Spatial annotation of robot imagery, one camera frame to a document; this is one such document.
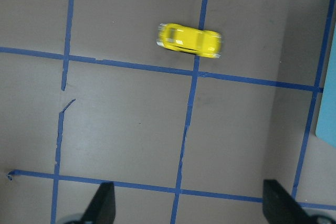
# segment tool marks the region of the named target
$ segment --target concrete floor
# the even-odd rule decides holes
[[[333,1],[0,4],[1,223],[83,213],[102,180],[115,223],[267,223],[264,178],[336,218],[336,149],[314,134]],[[224,46],[199,69],[155,43],[159,23],[203,22]]]

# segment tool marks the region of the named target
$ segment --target yellow toy car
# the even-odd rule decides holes
[[[222,37],[215,31],[202,31],[169,23],[159,25],[159,38],[156,43],[174,51],[189,52],[208,58],[219,58]]]

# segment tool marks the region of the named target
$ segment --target light blue board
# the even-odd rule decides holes
[[[336,29],[331,46],[316,136],[336,147]]]

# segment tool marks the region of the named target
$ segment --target light blue panel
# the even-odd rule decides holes
[[[336,147],[336,30],[332,42],[327,77],[316,127],[316,136]]]

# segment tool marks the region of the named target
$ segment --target black object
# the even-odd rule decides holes
[[[264,216],[270,224],[336,224],[326,216],[308,216],[274,179],[264,180],[262,203]]]
[[[114,184],[102,183],[80,221],[66,224],[113,224],[116,216],[115,203]]]

